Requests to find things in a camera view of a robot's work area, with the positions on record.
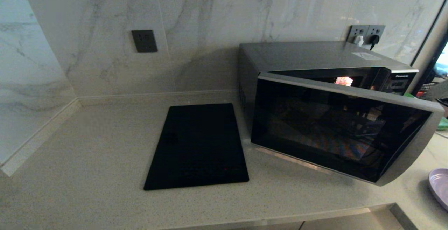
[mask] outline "black plug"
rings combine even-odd
[[[378,44],[378,42],[379,42],[379,35],[373,35],[373,36],[370,38],[370,42],[372,43],[372,46],[370,47],[370,50],[372,50],[373,47],[374,47],[376,44]]]

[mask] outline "silver microwave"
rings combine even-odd
[[[379,186],[420,155],[443,115],[401,96],[417,70],[347,42],[240,45],[251,142]]]

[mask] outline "electrical socket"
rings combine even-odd
[[[152,30],[133,30],[131,32],[138,53],[156,53],[158,51]]]
[[[379,40],[381,40],[385,27],[385,25],[369,25],[367,33],[364,35],[364,44],[372,44],[370,40],[373,35],[379,35]]]
[[[349,35],[347,37],[347,42],[353,43],[356,36],[363,35],[367,33],[369,29],[368,25],[352,25],[349,31]]]
[[[372,44],[370,41],[372,36],[379,35],[381,37],[385,27],[385,25],[352,25],[347,42],[353,43],[356,36],[362,35],[364,37],[364,45],[370,45]]]

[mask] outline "white plug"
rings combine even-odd
[[[353,41],[354,44],[357,44],[359,47],[361,47],[364,44],[364,36],[357,35],[355,37],[355,40]]]

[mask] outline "speckled countertop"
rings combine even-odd
[[[12,178],[0,177],[0,228],[160,229],[282,217],[307,220],[388,203],[397,203],[419,229],[448,227],[448,212],[432,197],[427,182],[432,169],[448,168],[448,139],[439,135],[403,175],[377,187],[256,150],[233,92],[155,95],[143,102],[84,100],[107,105],[84,106]],[[144,191],[169,106],[228,102],[235,106],[251,180]]]

